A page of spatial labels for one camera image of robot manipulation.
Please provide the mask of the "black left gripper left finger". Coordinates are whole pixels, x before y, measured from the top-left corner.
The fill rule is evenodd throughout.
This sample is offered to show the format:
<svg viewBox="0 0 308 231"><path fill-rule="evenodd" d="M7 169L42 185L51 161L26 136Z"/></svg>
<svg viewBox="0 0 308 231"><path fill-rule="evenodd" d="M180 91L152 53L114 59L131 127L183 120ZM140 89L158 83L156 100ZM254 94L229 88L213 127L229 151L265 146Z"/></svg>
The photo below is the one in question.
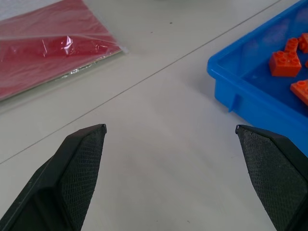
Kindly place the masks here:
<svg viewBox="0 0 308 231"><path fill-rule="evenodd" d="M105 124L68 135L0 219L0 231L81 231L95 191Z"/></svg>

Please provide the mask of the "red paper in plastic sleeve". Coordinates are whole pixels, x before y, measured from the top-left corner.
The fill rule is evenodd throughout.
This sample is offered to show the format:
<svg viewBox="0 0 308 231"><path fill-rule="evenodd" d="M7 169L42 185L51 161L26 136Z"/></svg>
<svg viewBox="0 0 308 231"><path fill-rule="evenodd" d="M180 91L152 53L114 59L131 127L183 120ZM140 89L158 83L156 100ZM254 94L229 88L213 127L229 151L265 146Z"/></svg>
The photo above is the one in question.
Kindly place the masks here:
<svg viewBox="0 0 308 231"><path fill-rule="evenodd" d="M123 49L87 0L0 0L0 114Z"/></svg>

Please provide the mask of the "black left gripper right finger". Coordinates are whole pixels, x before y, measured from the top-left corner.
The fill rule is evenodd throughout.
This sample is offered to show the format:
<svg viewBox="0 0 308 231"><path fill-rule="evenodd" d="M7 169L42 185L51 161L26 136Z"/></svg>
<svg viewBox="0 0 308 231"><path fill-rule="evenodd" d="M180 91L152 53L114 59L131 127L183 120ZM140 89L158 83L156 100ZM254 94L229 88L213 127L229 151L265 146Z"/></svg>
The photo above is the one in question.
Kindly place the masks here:
<svg viewBox="0 0 308 231"><path fill-rule="evenodd" d="M308 157L287 137L238 125L251 183L276 231L308 231Z"/></svg>

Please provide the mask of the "blue plastic tray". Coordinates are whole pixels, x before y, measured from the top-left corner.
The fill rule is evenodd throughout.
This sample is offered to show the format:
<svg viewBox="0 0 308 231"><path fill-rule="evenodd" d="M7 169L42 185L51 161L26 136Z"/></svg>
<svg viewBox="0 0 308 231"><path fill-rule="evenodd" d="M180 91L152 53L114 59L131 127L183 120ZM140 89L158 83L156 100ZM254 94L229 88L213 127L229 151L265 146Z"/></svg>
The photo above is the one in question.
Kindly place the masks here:
<svg viewBox="0 0 308 231"><path fill-rule="evenodd" d="M273 77L269 59L289 38L308 32L308 0L300 0L252 32L213 55L207 72L216 81L215 97L253 126L298 142L308 140L308 106L290 90L308 78Z"/></svg>

